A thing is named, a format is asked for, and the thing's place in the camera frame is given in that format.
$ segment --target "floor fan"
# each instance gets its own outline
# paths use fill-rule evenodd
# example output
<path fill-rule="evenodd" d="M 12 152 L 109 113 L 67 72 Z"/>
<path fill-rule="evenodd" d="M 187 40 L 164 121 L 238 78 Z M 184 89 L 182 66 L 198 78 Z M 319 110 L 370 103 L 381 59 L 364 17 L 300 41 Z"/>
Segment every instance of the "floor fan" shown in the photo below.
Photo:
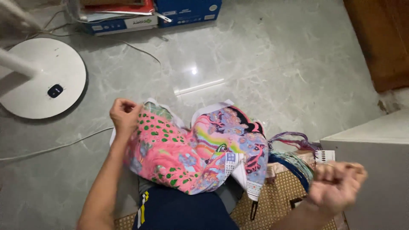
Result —
<path fill-rule="evenodd" d="M 0 8 L 24 26 L 42 30 L 10 0 L 0 0 Z M 86 79 L 82 58 L 61 41 L 34 38 L 9 51 L 0 48 L 0 104 L 16 116 L 44 119 L 64 112 L 80 98 Z"/>

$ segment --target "wooden cabinet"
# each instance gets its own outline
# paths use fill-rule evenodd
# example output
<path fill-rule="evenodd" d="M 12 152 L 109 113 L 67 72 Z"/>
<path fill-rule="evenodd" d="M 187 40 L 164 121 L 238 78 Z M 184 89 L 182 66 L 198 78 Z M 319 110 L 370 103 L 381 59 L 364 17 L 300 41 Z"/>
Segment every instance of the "wooden cabinet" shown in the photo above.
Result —
<path fill-rule="evenodd" d="M 344 0 L 377 92 L 409 86 L 409 0 Z"/>

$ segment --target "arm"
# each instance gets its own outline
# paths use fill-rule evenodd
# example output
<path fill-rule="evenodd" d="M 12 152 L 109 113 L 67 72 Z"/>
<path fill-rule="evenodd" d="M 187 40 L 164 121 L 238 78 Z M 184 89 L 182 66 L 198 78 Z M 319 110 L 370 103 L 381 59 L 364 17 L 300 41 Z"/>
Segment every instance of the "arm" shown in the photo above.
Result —
<path fill-rule="evenodd" d="M 336 214 L 355 203 L 356 194 L 367 178 L 356 163 L 319 164 L 307 198 L 270 230 L 319 230 Z"/>
<path fill-rule="evenodd" d="M 113 230 L 118 181 L 122 172 L 126 145 L 137 127 L 141 106 L 116 99 L 110 116 L 117 134 L 105 162 L 95 179 L 78 221 L 79 230 Z"/>

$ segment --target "gray tile floor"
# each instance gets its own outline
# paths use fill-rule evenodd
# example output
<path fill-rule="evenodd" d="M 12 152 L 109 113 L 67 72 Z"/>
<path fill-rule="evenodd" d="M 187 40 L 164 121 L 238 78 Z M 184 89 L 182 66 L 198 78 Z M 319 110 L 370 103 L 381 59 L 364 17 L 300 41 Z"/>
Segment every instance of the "gray tile floor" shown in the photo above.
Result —
<path fill-rule="evenodd" d="M 69 114 L 31 122 L 0 112 L 0 157 L 67 144 L 112 126 L 116 97 L 153 97 L 188 123 L 206 105 L 231 99 L 263 121 L 267 135 L 311 140 L 383 112 L 342 0 L 225 0 L 213 23 L 59 38 L 84 59 L 89 86 Z M 1 163 L 0 229 L 73 229 L 109 150 L 110 131 L 19 162 Z M 135 210 L 126 174 L 118 215 Z"/>

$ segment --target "person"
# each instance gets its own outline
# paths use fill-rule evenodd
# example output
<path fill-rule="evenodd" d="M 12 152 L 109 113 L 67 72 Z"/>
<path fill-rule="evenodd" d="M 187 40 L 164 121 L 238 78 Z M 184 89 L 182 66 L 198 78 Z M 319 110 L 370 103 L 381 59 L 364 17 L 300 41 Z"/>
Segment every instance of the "person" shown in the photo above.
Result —
<path fill-rule="evenodd" d="M 114 206 L 127 141 L 138 126 L 142 105 L 118 98 L 110 117 L 115 140 L 86 198 L 78 221 L 79 230 L 113 230 Z M 357 163 L 318 164 L 308 196 L 271 230 L 316 230 L 336 214 L 354 204 L 367 178 Z M 223 201 L 214 192 L 187 195 L 176 189 L 153 186 L 142 191 L 141 205 L 133 229 L 150 230 L 238 230 Z"/>

